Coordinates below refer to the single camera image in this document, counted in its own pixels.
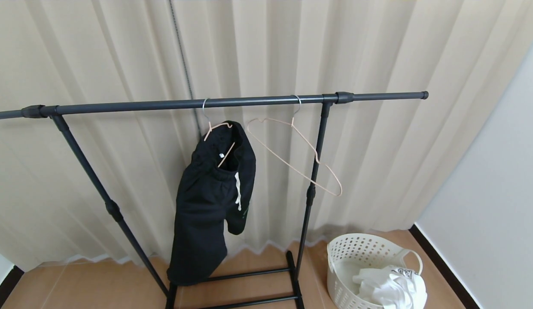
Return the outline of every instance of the black metal clothes rack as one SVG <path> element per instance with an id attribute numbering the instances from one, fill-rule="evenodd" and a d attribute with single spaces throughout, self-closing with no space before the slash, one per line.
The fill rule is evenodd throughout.
<path id="1" fill-rule="evenodd" d="M 329 117 L 329 109 L 333 104 L 343 104 L 354 102 L 357 100 L 401 100 L 401 99 L 426 99 L 429 96 L 429 93 L 426 91 L 423 92 L 400 92 L 400 93 L 390 93 L 390 94 L 352 94 L 350 92 L 336 92 L 335 94 L 316 94 L 308 96 L 300 96 L 301 103 L 321 103 L 322 112 L 320 117 L 320 127 L 318 131 L 318 138 L 316 142 L 316 151 L 318 157 L 320 158 L 323 146 L 323 139 L 325 136 L 325 131 L 327 127 L 327 118 Z M 247 97 L 247 98 L 219 98 L 219 99 L 209 99 L 207 100 L 206 107 L 231 107 L 231 106 L 258 106 L 258 105 L 274 105 L 274 104 L 296 104 L 299 101 L 295 96 L 270 96 L 270 97 Z M 150 102 L 123 102 L 123 103 L 100 103 L 100 104 L 79 104 L 79 105 L 68 105 L 68 106 L 43 106 L 43 105 L 33 105 L 28 106 L 17 111 L 5 111 L 0 112 L 0 119 L 9 119 L 9 118 L 51 118 L 58 127 L 59 131 L 64 135 L 66 142 L 70 145 L 70 148 L 76 155 L 77 160 L 85 170 L 87 176 L 89 176 L 90 181 L 94 184 L 96 190 L 104 200 L 106 204 L 106 209 L 108 213 L 113 217 L 113 219 L 119 224 L 119 227 L 135 249 L 137 254 L 142 259 L 142 262 L 150 271 L 150 274 L 154 277 L 156 283 L 160 289 L 165 294 L 167 298 L 166 308 L 172 309 L 174 307 L 174 299 L 177 292 L 177 286 L 171 284 L 169 289 L 161 281 L 158 272 L 154 269 L 150 260 L 142 250 L 137 239 L 134 237 L 133 233 L 125 220 L 121 211 L 119 211 L 119 206 L 110 198 L 103 184 L 100 182 L 99 178 L 96 176 L 93 168 L 89 164 L 89 161 L 86 159 L 85 154 L 79 147 L 75 137 L 70 132 L 70 127 L 68 123 L 64 120 L 63 115 L 70 114 L 88 114 L 88 113 L 106 113 L 106 112 L 125 112 L 125 111 L 150 111 L 150 110 L 159 110 L 159 109 L 183 109 L 183 108 L 201 108 L 203 100 L 165 100 L 165 101 L 150 101 Z M 318 174 L 319 165 L 314 160 L 314 165 L 312 168 L 312 180 L 316 181 Z M 245 276 L 258 276 L 263 274 L 271 274 L 278 272 L 289 272 L 293 294 L 287 297 L 270 297 L 261 300 L 255 301 L 246 301 L 242 303 L 231 303 L 228 305 L 207 307 L 207 309 L 227 309 L 227 308 L 237 308 L 245 307 L 251 305 L 258 305 L 261 303 L 274 303 L 278 301 L 285 300 L 295 300 L 296 307 L 298 309 L 304 309 L 302 303 L 302 294 L 299 287 L 299 270 L 302 263 L 302 253 L 304 250 L 306 231 L 308 230 L 308 221 L 310 219 L 310 211 L 312 209 L 312 204 L 314 197 L 316 195 L 316 186 L 313 183 L 310 183 L 306 191 L 306 205 L 304 219 L 302 222 L 302 232 L 299 242 L 299 252 L 297 253 L 297 262 L 296 265 L 293 261 L 293 256 L 291 251 L 286 252 L 287 258 L 287 267 L 276 268 L 273 270 L 262 270 L 258 272 L 247 272 L 239 274 L 231 274 L 228 276 L 216 276 L 211 277 L 206 281 L 217 281 L 217 280 L 228 280 L 233 278 L 241 278 Z"/>

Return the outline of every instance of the tile floor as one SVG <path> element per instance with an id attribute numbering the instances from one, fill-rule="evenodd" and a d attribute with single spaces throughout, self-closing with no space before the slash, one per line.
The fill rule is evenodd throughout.
<path id="1" fill-rule="evenodd" d="M 423 279 L 429 298 L 426 309 L 462 309 L 453 290 L 426 256 L 408 231 L 399 230 L 378 235 L 415 250 L 423 258 Z M 296 251 L 294 243 L 290 250 Z M 158 257 L 151 258 L 164 282 L 168 265 Z M 416 267 L 414 257 L 406 264 Z M 262 254 L 249 250 L 224 262 L 213 275 L 264 270 L 286 265 L 284 253 L 269 246 Z M 307 309 L 336 309 L 327 293 L 326 243 L 306 248 L 299 278 L 304 305 Z M 288 273 L 222 280 L 179 288 L 175 307 L 194 309 L 292 293 Z M 76 261 L 67 265 L 42 266 L 27 272 L 7 299 L 4 309 L 65 309 L 65 308 L 164 308 L 165 298 L 144 267 L 132 262 L 120 265 L 114 261 L 91 263 Z M 293 309 L 294 301 L 253 306 L 253 309 Z"/>

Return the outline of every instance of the clothes hanger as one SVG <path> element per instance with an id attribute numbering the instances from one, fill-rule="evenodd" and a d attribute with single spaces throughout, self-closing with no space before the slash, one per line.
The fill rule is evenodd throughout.
<path id="1" fill-rule="evenodd" d="M 223 126 L 223 125 L 226 125 L 229 128 L 232 127 L 232 125 L 230 123 L 226 123 L 226 122 L 223 122 L 223 123 L 220 123 L 218 125 L 215 125 L 214 127 L 211 127 L 211 119 L 209 119 L 209 117 L 207 117 L 207 114 L 205 114 L 205 102 L 207 102 L 207 100 L 209 100 L 209 98 L 206 98 L 205 100 L 203 100 L 203 105 L 201 106 L 201 111 L 203 112 L 203 116 L 205 116 L 205 118 L 207 118 L 207 121 L 209 122 L 209 131 L 207 131 L 207 134 L 205 135 L 205 138 L 203 139 L 204 141 L 207 140 L 207 138 L 209 137 L 209 134 L 213 131 L 213 129 L 216 129 L 217 127 L 220 127 L 220 126 Z M 230 153 L 231 149 L 234 148 L 234 145 L 235 145 L 235 142 L 232 143 L 232 145 L 230 146 L 230 149 L 228 149 L 228 152 L 223 155 L 223 158 L 222 158 L 219 166 L 217 166 L 217 167 L 221 167 L 221 165 L 225 162 L 226 157 Z"/>
<path id="2" fill-rule="evenodd" d="M 277 119 L 272 119 L 272 118 L 265 118 L 265 119 L 262 119 L 262 121 L 259 119 L 259 118 L 255 118 L 255 119 L 251 119 L 248 123 L 247 123 L 247 126 L 245 126 L 245 129 L 247 130 L 247 132 L 249 132 L 251 134 L 252 137 L 254 137 L 259 143 L 261 143 L 262 146 L 264 146 L 264 148 L 268 149 L 268 151 L 270 151 L 274 156 L 276 156 L 278 159 L 280 159 L 282 162 L 284 162 L 287 166 L 289 166 L 290 168 L 292 168 L 295 172 L 298 172 L 299 175 L 301 175 L 303 178 L 305 178 L 306 180 L 310 181 L 311 183 L 315 184 L 316 186 L 318 186 L 319 188 L 323 189 L 325 192 L 331 194 L 331 195 L 335 195 L 335 196 L 341 196 L 341 194 L 343 194 L 343 186 L 341 185 L 341 182 L 339 181 L 339 178 L 337 178 L 337 176 L 335 175 L 335 173 L 333 172 L 333 170 L 331 170 L 331 168 L 327 165 L 327 164 L 323 164 L 320 162 L 319 158 L 318 158 L 318 152 L 316 151 L 316 149 L 314 148 L 314 146 L 312 146 L 312 144 L 308 141 L 308 139 L 306 139 L 306 137 L 304 137 L 304 135 L 302 135 L 302 133 L 299 131 L 299 129 L 297 129 L 295 127 L 295 125 L 293 124 L 294 121 L 295 121 L 295 115 L 300 111 L 300 108 L 301 108 L 301 105 L 302 105 L 302 102 L 301 102 L 301 99 L 299 98 L 299 96 L 296 96 L 294 94 L 294 96 L 297 98 L 297 100 L 299 100 L 299 109 L 296 110 L 295 113 L 293 113 L 293 117 L 291 118 L 291 123 L 287 123 L 285 121 L 279 121 Z M 308 178 L 307 176 L 305 176 L 304 174 L 302 174 L 300 171 L 298 171 L 296 168 L 294 168 L 291 164 L 287 163 L 284 159 L 280 158 L 280 156 L 278 156 L 276 153 L 274 153 L 274 151 L 272 151 L 272 149 L 268 148 L 268 146 L 266 146 L 265 143 L 263 143 L 260 139 L 258 139 L 258 137 L 256 137 L 253 132 L 251 132 L 251 130 L 249 130 L 249 124 L 252 123 L 253 121 L 259 121 L 260 123 L 264 123 L 264 121 L 275 121 L 275 122 L 278 122 L 278 123 L 283 123 L 283 124 L 286 124 L 286 125 L 289 125 L 291 126 L 292 129 L 294 129 L 298 134 L 299 136 L 305 140 L 305 142 L 308 144 L 308 146 L 310 146 L 310 148 L 312 148 L 312 150 L 314 150 L 314 160 L 316 160 L 316 163 L 321 165 L 321 166 L 325 166 L 327 167 L 327 169 L 329 170 L 329 172 L 331 173 L 331 175 L 333 175 L 333 177 L 335 177 L 335 180 L 337 180 L 337 184 L 339 184 L 339 194 L 335 194 L 329 190 L 327 190 L 327 188 L 324 188 L 323 186 L 319 185 L 317 182 L 315 182 L 314 180 Z"/>

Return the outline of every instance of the white plastic basket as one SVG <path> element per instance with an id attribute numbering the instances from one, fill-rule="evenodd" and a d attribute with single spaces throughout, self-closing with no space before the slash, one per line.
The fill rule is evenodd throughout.
<path id="1" fill-rule="evenodd" d="M 327 287 L 339 309 L 383 309 L 382 306 L 357 297 L 360 285 L 352 281 L 361 268 L 384 268 L 388 265 L 407 268 L 404 256 L 412 252 L 419 260 L 419 275 L 423 261 L 413 250 L 404 249 L 382 237 L 366 233 L 347 233 L 327 245 Z"/>

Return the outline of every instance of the beige curtain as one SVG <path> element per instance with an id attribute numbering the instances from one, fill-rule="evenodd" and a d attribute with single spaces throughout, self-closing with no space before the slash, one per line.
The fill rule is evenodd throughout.
<path id="1" fill-rule="evenodd" d="M 0 1 L 0 111 L 32 104 L 428 90 L 334 106 L 310 237 L 408 228 L 450 174 L 533 41 L 533 0 Z M 294 106 L 207 109 L 213 123 L 290 120 Z M 315 142 L 320 106 L 295 124 Z M 176 190 L 201 111 L 66 116 L 148 254 L 168 259 Z M 254 132 L 306 174 L 287 127 Z M 235 252 L 299 236 L 308 185 L 251 141 L 255 190 Z M 319 182 L 335 190 L 320 170 Z M 0 252 L 24 270 L 76 254 L 137 256 L 48 119 L 0 121 Z"/>

